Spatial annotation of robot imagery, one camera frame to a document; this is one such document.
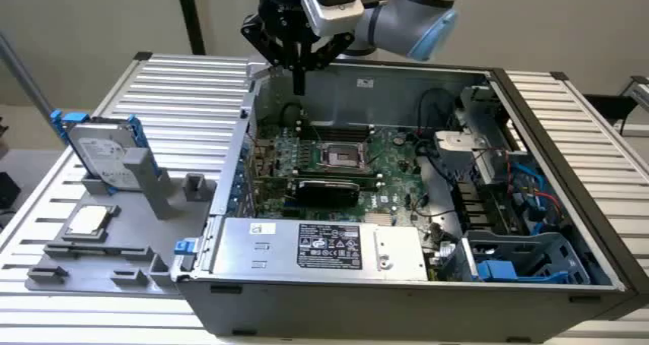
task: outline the capacitor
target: capacitor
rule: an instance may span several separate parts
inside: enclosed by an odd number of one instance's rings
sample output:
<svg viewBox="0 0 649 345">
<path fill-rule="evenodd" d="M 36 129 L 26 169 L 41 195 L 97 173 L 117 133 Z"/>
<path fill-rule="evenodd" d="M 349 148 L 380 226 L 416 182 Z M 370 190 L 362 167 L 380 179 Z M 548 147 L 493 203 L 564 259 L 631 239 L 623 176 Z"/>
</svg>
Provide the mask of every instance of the capacitor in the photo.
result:
<svg viewBox="0 0 649 345">
<path fill-rule="evenodd" d="M 394 146 L 404 146 L 405 143 L 406 143 L 406 139 L 405 138 L 397 137 L 397 138 L 393 139 Z"/>
</svg>

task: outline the black pole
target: black pole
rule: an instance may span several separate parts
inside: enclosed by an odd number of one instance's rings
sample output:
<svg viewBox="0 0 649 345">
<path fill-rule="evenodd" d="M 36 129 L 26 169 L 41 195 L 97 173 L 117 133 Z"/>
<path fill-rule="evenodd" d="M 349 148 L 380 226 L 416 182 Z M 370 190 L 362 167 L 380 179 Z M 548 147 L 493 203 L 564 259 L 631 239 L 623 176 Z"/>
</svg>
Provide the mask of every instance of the black pole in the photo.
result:
<svg viewBox="0 0 649 345">
<path fill-rule="evenodd" d="M 193 47 L 194 55 L 207 55 L 205 51 L 203 32 L 201 31 L 199 12 L 197 10 L 197 0 L 181 0 L 183 9 L 185 26 Z"/>
</svg>

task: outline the metal pole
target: metal pole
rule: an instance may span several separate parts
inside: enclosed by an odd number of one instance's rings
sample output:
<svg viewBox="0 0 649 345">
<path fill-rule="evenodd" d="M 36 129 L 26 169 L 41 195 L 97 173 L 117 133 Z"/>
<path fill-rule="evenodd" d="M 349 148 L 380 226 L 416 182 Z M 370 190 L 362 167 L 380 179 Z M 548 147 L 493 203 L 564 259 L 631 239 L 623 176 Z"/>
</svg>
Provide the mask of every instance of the metal pole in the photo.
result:
<svg viewBox="0 0 649 345">
<path fill-rule="evenodd" d="M 16 80 L 19 81 L 20 87 L 23 87 L 24 93 L 28 95 L 30 100 L 32 100 L 34 106 L 39 109 L 45 120 L 57 132 L 53 124 L 50 123 L 50 115 L 53 114 L 54 108 L 50 101 L 41 92 L 39 86 L 30 75 L 30 71 L 24 67 L 19 56 L 16 55 L 14 49 L 11 48 L 10 41 L 4 37 L 0 31 L 0 58 L 10 68 L 10 72 L 14 74 Z"/>
<path fill-rule="evenodd" d="M 201 31 L 199 12 L 197 10 L 197 0 L 179 0 L 183 10 L 185 27 L 194 55 L 207 55 L 205 51 L 203 32 Z"/>
</svg>

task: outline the motherboard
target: motherboard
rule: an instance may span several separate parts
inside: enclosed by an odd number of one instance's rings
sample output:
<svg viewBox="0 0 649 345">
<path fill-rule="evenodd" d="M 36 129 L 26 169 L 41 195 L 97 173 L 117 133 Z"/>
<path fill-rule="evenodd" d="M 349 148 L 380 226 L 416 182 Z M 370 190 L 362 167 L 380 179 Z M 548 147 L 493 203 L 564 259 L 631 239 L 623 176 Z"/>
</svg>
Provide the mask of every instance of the motherboard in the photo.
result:
<svg viewBox="0 0 649 345">
<path fill-rule="evenodd" d="M 285 128 L 274 138 L 258 141 L 258 161 L 264 161 L 255 180 L 258 217 L 417 224 L 421 217 L 413 214 L 413 205 L 425 190 L 414 131 L 366 128 L 365 133 L 337 137 L 320 130 L 325 131 L 314 128 L 313 134 L 298 134 Z M 318 135 L 344 141 L 318 140 Z M 301 190 L 312 190 L 314 198 L 309 192 L 308 198 L 297 196 L 305 195 Z M 352 190 L 357 196 L 350 198 Z"/>
</svg>

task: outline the blue cap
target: blue cap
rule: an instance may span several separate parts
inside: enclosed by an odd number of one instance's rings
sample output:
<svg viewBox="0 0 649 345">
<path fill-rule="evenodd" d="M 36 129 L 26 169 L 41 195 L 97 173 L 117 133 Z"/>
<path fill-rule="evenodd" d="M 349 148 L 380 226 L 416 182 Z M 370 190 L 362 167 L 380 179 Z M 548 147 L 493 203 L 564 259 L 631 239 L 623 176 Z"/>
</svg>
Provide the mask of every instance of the blue cap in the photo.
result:
<svg viewBox="0 0 649 345">
<path fill-rule="evenodd" d="M 449 9 L 424 33 L 422 38 L 408 53 L 408 57 L 418 62 L 428 61 L 433 51 L 444 46 L 446 39 L 449 38 L 449 35 L 456 27 L 456 22 L 457 12 L 454 9 Z"/>
</svg>

